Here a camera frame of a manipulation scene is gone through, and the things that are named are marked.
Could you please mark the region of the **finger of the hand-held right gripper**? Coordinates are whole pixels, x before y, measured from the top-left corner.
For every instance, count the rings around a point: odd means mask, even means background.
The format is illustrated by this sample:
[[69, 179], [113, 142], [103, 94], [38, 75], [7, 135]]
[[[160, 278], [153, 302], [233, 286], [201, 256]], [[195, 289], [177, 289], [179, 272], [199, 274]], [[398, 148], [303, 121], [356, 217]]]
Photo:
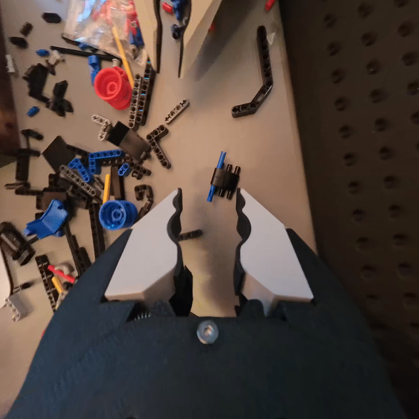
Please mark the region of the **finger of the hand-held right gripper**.
[[135, 7], [144, 46], [154, 71], [160, 72], [162, 21], [159, 0], [136, 0]]
[[196, 60], [221, 3], [221, 0], [191, 1], [189, 20], [181, 36], [178, 70], [180, 79], [186, 76]]

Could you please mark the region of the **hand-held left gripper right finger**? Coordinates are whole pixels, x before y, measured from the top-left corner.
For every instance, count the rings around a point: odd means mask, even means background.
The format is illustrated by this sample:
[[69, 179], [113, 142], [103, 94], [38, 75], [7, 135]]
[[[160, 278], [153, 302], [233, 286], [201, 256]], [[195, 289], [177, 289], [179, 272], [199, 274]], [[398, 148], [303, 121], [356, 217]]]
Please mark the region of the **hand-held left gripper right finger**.
[[235, 209], [240, 236], [233, 268], [236, 312], [249, 301], [258, 301], [265, 316], [281, 301], [311, 302], [313, 293], [285, 225], [243, 188], [236, 192]]

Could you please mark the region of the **black angled long beam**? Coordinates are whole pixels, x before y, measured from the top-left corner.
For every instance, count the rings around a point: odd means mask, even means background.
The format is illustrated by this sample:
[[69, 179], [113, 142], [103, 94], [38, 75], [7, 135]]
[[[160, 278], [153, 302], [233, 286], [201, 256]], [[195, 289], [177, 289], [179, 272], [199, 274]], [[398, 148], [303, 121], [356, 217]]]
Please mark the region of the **black angled long beam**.
[[259, 26], [257, 28], [256, 42], [258, 46], [259, 65], [263, 83], [250, 102], [235, 105], [231, 109], [231, 115], [233, 118], [246, 117], [255, 114], [270, 94], [274, 84], [270, 60], [270, 44], [267, 39], [265, 26]]

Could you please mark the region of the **black connector assembly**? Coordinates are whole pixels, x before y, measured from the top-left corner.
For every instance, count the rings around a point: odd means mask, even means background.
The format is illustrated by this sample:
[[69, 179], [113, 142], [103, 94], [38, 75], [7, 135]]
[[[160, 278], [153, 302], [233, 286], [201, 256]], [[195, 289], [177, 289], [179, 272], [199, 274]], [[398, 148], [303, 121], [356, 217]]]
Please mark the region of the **black connector assembly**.
[[232, 170], [232, 165], [228, 164], [226, 169], [215, 168], [211, 178], [210, 191], [207, 197], [208, 202], [212, 202], [214, 195], [226, 197], [228, 200], [233, 198], [237, 189], [241, 167], [236, 166]]

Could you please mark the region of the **long yellow axle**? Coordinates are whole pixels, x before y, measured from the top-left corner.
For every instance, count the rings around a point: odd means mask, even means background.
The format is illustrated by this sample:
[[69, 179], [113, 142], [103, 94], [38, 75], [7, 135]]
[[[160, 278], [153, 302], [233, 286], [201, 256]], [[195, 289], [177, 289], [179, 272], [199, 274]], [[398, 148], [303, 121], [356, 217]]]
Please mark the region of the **long yellow axle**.
[[134, 78], [133, 78], [132, 71], [131, 71], [130, 65], [128, 63], [127, 57], [126, 57], [125, 52], [124, 52], [124, 47], [123, 47], [123, 45], [120, 41], [120, 38], [119, 38], [119, 35], [118, 35], [118, 30], [115, 26], [112, 26], [112, 34], [113, 34], [113, 37], [115, 39], [117, 49], [118, 49], [119, 55], [121, 57], [123, 66], [125, 68], [125, 72], [127, 74], [128, 81], [130, 83], [131, 88], [133, 89], [134, 88]]

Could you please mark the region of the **long thin black axle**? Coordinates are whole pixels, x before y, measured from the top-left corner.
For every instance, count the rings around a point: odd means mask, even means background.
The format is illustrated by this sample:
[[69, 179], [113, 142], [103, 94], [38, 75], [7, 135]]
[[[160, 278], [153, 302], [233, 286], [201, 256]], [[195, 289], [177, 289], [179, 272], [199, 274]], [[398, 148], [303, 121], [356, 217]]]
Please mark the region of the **long thin black axle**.
[[114, 59], [119, 59], [118, 57], [114, 55], [75, 50], [75, 49], [69, 49], [69, 48], [64, 48], [64, 47], [59, 47], [59, 46], [50, 46], [50, 50], [57, 51], [58, 53], [63, 54], [63, 55], [71, 55], [71, 56], [78, 56], [78, 57], [96, 56], [100, 60], [104, 60], [108, 62], [111, 62]]

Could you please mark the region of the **grey nine-hole beam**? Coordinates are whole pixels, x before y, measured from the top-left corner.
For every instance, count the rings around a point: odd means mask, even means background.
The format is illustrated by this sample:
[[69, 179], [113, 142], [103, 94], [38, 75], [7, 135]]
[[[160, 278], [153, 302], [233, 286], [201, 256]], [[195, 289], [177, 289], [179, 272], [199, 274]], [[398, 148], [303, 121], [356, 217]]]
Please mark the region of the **grey nine-hole beam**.
[[133, 129], [136, 124], [136, 118], [139, 109], [139, 97], [141, 91], [141, 84], [142, 84], [142, 76], [137, 73], [134, 76], [134, 86], [132, 88], [132, 97], [129, 106], [129, 119], [128, 119], [128, 127]]

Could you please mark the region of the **black rectangular brick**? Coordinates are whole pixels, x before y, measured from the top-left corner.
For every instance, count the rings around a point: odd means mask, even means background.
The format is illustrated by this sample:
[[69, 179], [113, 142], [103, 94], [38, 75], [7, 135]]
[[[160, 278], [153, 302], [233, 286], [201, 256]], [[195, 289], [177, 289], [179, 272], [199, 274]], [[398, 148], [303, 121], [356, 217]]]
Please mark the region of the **black rectangular brick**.
[[125, 200], [124, 177], [118, 174], [118, 165], [112, 165], [110, 170], [110, 196], [115, 200]]

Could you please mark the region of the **long grey beam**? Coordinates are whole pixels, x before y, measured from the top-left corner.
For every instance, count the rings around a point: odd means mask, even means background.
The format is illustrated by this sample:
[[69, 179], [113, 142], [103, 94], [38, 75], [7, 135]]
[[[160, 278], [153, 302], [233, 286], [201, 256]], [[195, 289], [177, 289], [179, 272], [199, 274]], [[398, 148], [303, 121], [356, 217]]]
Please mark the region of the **long grey beam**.
[[62, 179], [65, 179], [72, 185], [78, 187], [81, 191], [90, 196], [92, 199], [100, 198], [99, 192], [93, 186], [83, 181], [79, 175], [77, 175], [66, 165], [60, 165], [59, 175]]

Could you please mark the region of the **blue folded panel piece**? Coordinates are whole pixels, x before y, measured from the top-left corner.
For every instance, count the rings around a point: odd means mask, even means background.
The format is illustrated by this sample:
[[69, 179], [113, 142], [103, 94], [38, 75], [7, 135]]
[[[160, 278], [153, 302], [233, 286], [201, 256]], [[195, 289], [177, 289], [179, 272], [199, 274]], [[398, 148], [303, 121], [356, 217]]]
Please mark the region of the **blue folded panel piece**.
[[39, 240], [50, 236], [62, 237], [64, 235], [62, 228], [68, 216], [64, 202], [53, 199], [39, 219], [27, 223], [23, 235], [36, 236]]

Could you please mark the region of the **blue L-shaped beam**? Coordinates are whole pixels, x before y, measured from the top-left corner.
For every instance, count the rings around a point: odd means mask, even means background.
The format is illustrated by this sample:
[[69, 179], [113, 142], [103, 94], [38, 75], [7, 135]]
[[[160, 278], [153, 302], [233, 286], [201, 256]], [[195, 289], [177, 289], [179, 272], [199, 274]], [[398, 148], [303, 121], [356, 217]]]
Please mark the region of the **blue L-shaped beam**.
[[88, 168], [91, 175], [99, 175], [102, 167], [122, 164], [124, 159], [125, 152], [120, 149], [98, 151], [89, 154]]

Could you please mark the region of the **black flat clip panel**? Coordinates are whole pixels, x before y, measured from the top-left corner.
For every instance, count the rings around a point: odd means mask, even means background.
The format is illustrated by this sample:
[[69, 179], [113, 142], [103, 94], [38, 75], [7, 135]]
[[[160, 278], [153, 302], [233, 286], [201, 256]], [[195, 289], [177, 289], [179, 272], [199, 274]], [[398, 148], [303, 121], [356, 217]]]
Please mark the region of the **black flat clip panel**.
[[150, 144], [120, 121], [109, 130], [106, 140], [137, 161], [146, 160], [149, 157]]

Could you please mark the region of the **black L-shaped beam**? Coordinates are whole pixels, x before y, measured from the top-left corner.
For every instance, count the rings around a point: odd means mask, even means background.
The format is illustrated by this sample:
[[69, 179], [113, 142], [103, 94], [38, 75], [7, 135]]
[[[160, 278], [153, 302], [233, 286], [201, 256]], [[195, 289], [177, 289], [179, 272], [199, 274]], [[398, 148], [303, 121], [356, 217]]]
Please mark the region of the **black L-shaped beam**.
[[171, 164], [169, 160], [167, 159], [167, 156], [165, 155], [163, 149], [160, 145], [160, 140], [165, 137], [169, 133], [167, 127], [164, 124], [159, 125], [154, 130], [152, 130], [150, 133], [147, 134], [146, 139], [154, 152], [158, 162], [160, 165], [169, 170], [171, 168]]

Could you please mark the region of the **small pale grey beam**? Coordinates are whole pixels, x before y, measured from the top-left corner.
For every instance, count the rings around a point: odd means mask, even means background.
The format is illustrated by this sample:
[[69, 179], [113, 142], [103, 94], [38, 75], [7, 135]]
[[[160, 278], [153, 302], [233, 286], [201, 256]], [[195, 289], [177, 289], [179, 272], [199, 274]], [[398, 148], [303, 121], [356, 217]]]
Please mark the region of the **small pale grey beam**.
[[10, 295], [5, 298], [5, 307], [10, 309], [12, 321], [15, 323], [26, 318], [31, 313], [29, 306], [17, 295]]

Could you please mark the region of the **black frame piece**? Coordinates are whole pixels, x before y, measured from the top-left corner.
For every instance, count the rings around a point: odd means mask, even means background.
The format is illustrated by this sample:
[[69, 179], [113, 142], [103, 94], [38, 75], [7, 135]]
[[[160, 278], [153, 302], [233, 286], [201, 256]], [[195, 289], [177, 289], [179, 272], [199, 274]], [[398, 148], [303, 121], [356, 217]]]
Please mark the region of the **black frame piece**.
[[0, 244], [2, 250], [20, 266], [27, 265], [35, 255], [32, 244], [10, 222], [0, 223]]

